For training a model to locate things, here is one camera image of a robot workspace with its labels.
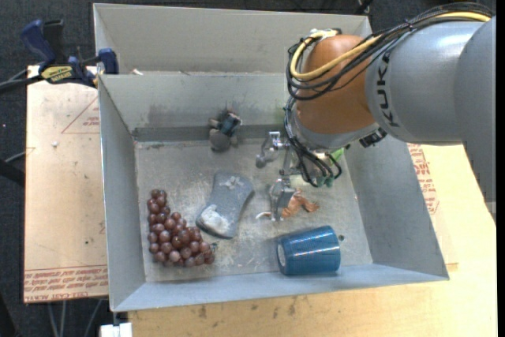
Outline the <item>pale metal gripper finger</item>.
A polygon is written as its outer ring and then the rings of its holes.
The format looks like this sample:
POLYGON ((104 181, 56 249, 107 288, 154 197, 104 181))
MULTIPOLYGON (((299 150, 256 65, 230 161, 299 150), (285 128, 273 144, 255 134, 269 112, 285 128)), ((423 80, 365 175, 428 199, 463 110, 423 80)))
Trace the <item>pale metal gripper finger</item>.
POLYGON ((282 210, 287 208, 296 189, 290 184, 290 180, 278 179, 269 189, 271 220, 279 221, 282 210))
POLYGON ((264 168, 275 161, 283 148, 283 141, 279 131, 270 131, 261 145, 260 153, 256 156, 256 167, 264 168))

